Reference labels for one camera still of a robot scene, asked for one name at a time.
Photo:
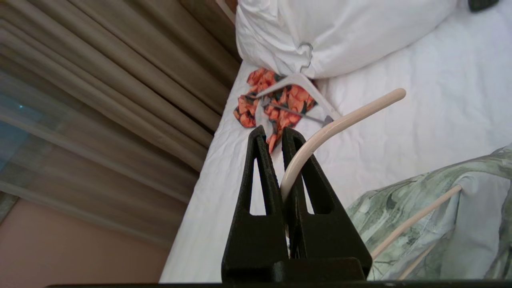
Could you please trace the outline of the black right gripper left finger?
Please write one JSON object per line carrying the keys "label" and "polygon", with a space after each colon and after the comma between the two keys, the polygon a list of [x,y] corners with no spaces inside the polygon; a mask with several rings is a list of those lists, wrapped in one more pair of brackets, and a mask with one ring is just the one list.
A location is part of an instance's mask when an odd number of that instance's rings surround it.
{"label": "black right gripper left finger", "polygon": [[[265,214],[250,213],[254,166],[258,167]],[[248,137],[246,161],[223,259],[223,280],[280,280],[289,259],[282,197],[263,127]]]}

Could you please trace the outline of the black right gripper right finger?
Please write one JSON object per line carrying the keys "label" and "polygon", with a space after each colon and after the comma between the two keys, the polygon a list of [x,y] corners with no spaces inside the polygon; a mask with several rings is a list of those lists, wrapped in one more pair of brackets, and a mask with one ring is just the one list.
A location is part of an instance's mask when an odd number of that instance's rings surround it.
{"label": "black right gripper right finger", "polygon": [[276,197],[290,248],[276,280],[366,280],[372,257],[315,156]]}

